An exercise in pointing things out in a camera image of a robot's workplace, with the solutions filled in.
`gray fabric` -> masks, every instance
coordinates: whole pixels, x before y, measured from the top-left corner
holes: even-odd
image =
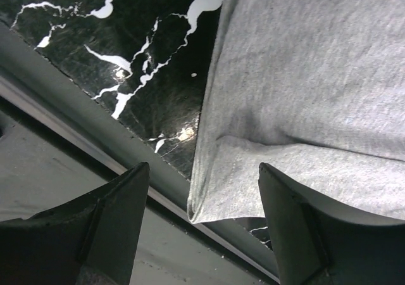
[[[188,200],[263,217],[258,166],[405,219],[405,0],[224,0]]]

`black plastic part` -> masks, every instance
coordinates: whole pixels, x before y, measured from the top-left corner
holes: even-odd
[[[130,282],[149,187],[140,164],[28,220],[0,223],[0,284],[74,285],[83,265]]]
[[[281,285],[404,284],[405,221],[347,206],[265,163],[259,189]]]

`gray cloth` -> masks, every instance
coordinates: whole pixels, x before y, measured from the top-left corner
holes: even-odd
[[[263,217],[258,167],[405,219],[405,0],[224,0],[191,222]]]

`marble pattern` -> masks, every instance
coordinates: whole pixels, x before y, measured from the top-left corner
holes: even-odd
[[[0,0],[0,20],[190,179],[221,3]]]

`black marble surface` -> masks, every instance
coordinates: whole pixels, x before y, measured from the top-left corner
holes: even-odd
[[[221,0],[0,0],[0,20],[190,179]],[[271,246],[263,218],[238,220]]]

